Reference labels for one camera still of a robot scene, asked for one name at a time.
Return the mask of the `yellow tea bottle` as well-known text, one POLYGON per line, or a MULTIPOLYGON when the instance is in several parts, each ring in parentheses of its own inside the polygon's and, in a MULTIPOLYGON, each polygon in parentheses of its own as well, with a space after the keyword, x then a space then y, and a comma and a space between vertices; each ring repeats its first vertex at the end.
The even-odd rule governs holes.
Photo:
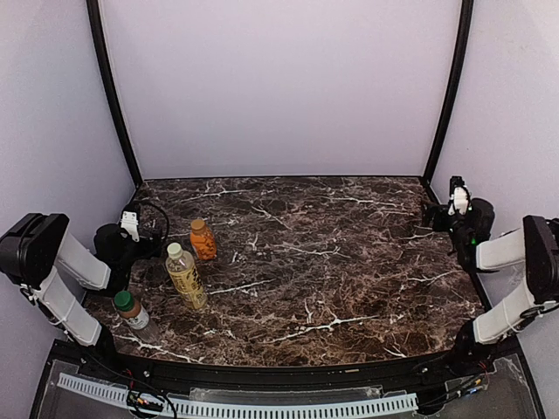
POLYGON ((192 254, 179 243, 169 244, 167 252, 166 270, 184 304, 192 310, 203 309, 208 298, 192 254))

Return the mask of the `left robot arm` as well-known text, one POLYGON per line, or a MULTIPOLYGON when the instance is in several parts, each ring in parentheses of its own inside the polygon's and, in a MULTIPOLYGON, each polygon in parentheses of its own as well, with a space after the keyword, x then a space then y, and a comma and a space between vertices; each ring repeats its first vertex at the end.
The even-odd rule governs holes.
POLYGON ((113 297, 128 287, 133 265, 159 257, 161 229, 142 230, 134 212, 99 227, 89 251, 62 213, 29 213, 1 236, 1 272, 86 354, 117 362, 114 337, 79 301, 75 286, 113 297))

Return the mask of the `orange juice bottle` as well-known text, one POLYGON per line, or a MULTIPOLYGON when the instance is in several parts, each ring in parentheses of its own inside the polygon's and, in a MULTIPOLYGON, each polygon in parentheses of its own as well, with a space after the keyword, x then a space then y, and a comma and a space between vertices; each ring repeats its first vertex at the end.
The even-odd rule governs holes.
POLYGON ((190 242, 200 260, 212 260, 217 256, 217 245, 213 233, 203 219, 190 224, 190 242))

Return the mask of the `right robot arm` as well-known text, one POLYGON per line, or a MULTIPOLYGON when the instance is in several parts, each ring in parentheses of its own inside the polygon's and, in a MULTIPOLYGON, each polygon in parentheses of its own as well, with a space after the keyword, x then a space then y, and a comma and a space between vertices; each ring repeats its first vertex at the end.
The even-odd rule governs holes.
POLYGON ((448 233, 466 273, 507 281, 507 295, 459 329, 445 356, 455 374, 490 365, 505 340, 558 307, 558 220, 528 215, 519 228, 492 237, 494 219, 493 205, 481 198, 464 210, 451 204, 422 207, 423 224, 448 233))

